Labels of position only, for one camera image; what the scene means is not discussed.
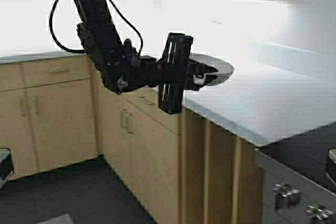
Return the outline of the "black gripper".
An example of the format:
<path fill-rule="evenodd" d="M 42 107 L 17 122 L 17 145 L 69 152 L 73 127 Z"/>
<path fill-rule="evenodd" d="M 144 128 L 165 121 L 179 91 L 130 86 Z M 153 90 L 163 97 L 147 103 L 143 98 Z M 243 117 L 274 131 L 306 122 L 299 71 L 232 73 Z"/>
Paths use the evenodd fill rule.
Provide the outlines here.
<path fill-rule="evenodd" d="M 199 91 L 211 86 L 218 69 L 196 60 L 189 60 L 193 37 L 183 33 L 169 33 L 161 59 L 159 73 L 159 109 L 169 115 L 180 114 L 184 90 Z"/>

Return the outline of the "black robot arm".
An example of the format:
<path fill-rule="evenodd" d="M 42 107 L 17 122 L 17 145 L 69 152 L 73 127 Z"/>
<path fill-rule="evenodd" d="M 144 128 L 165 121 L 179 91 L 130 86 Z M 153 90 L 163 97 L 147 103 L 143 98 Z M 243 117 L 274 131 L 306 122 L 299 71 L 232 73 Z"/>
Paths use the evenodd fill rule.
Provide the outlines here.
<path fill-rule="evenodd" d="M 199 91 L 217 79 L 216 68 L 190 58 L 192 36 L 169 33 L 160 59 L 142 56 L 130 40 L 121 40 L 107 0 L 75 0 L 75 5 L 81 19 L 77 34 L 108 90 L 157 87 L 159 108 L 172 115 L 181 113 L 185 90 Z"/>

